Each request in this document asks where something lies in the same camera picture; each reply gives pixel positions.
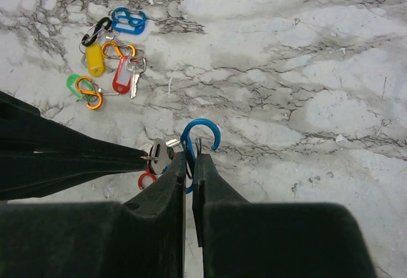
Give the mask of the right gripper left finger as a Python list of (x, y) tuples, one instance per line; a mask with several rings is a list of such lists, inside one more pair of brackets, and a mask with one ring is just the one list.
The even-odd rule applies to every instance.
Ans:
[(1, 208), (2, 277), (182, 277), (185, 154), (128, 202)]

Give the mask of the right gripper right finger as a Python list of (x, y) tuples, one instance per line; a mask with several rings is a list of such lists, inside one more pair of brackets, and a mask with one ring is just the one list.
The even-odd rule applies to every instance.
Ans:
[(205, 277), (374, 277), (353, 215), (332, 203), (252, 203), (198, 156), (193, 214)]

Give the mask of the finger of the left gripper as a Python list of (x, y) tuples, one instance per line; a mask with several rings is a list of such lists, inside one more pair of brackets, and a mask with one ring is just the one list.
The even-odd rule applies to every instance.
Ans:
[(1, 93), (1, 200), (45, 197), (98, 177), (142, 171), (147, 153), (88, 137)]

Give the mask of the red carabiner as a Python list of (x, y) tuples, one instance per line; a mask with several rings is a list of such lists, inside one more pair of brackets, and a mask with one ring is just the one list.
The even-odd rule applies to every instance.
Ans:
[(145, 172), (139, 176), (137, 185), (140, 190), (144, 190), (149, 185), (154, 183), (156, 181), (156, 179), (157, 179), (157, 177), (154, 174), (152, 174), (150, 172)]

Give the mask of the green tag key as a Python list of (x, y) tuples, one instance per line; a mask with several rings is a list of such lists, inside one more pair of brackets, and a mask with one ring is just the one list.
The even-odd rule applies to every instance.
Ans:
[(71, 74), (70, 76), (68, 76), (66, 79), (67, 89), (70, 90), (78, 98), (78, 101), (88, 103), (96, 102), (97, 96), (84, 94), (83, 92), (80, 91), (80, 89), (83, 89), (91, 90), (94, 92), (95, 91), (94, 84), (89, 79), (83, 79), (78, 83), (78, 87), (76, 87), (77, 86), (76, 83), (78, 82), (79, 78), (80, 75), (78, 74)]

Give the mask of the black tag key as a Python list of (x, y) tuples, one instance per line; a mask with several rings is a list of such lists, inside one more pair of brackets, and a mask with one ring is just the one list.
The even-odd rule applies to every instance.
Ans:
[(174, 147), (180, 144), (180, 140), (171, 139), (164, 141), (156, 138), (154, 142), (142, 145), (139, 149), (148, 153), (148, 169), (154, 175), (163, 174), (175, 157)]

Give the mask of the orange carabiner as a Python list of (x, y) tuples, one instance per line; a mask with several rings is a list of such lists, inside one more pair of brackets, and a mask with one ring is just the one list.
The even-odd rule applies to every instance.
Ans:
[(105, 59), (123, 59), (124, 57), (135, 57), (137, 49), (134, 45), (121, 45), (115, 41), (107, 41), (101, 47), (102, 57)]
[(96, 88), (95, 83), (88, 76), (80, 76), (75, 82), (75, 88), (86, 102), (86, 107), (96, 110), (103, 105), (103, 96)]

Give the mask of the blue carabiner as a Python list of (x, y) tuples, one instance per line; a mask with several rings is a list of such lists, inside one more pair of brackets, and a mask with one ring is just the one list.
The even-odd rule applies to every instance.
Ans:
[(202, 135), (196, 136), (193, 140), (191, 138), (191, 131), (194, 127), (205, 127), (208, 132), (212, 134), (212, 144), (210, 145), (211, 151), (217, 151), (221, 144), (221, 131), (219, 127), (211, 120), (205, 118), (198, 118), (190, 121), (185, 126), (181, 136), (180, 142), (184, 155), (185, 177), (190, 180), (190, 184), (185, 187), (185, 194), (190, 194), (193, 191), (193, 180), (195, 175), (195, 164), (197, 162), (198, 155), (203, 151), (203, 139)]
[(121, 22), (131, 27), (142, 26), (147, 21), (147, 16), (143, 11), (133, 12), (126, 7), (118, 7), (111, 12), (113, 22)]

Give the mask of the red tag key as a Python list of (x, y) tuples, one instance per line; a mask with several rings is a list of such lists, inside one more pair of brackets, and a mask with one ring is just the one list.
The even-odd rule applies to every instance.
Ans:
[(113, 90), (119, 94), (129, 93), (134, 99), (137, 94), (137, 83), (146, 70), (146, 58), (126, 56), (121, 59), (113, 79)]

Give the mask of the yellow tag key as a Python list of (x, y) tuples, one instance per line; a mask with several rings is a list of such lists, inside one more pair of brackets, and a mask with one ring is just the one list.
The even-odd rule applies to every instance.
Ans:
[(88, 73), (94, 77), (101, 76), (105, 71), (101, 45), (97, 42), (85, 48), (81, 63), (87, 68)]

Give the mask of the black carabiner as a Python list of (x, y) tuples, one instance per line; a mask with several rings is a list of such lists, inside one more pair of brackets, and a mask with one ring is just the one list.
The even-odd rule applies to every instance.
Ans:
[(81, 45), (89, 47), (94, 44), (101, 34), (108, 32), (111, 29), (111, 26), (112, 20), (109, 17), (103, 17), (82, 37)]

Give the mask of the blue tag key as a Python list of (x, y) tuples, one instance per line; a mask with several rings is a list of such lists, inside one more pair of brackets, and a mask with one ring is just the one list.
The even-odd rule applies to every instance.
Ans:
[(131, 35), (140, 35), (144, 32), (146, 27), (145, 22), (136, 22), (136, 26), (131, 26), (128, 22), (113, 21), (112, 28), (116, 32), (126, 33)]

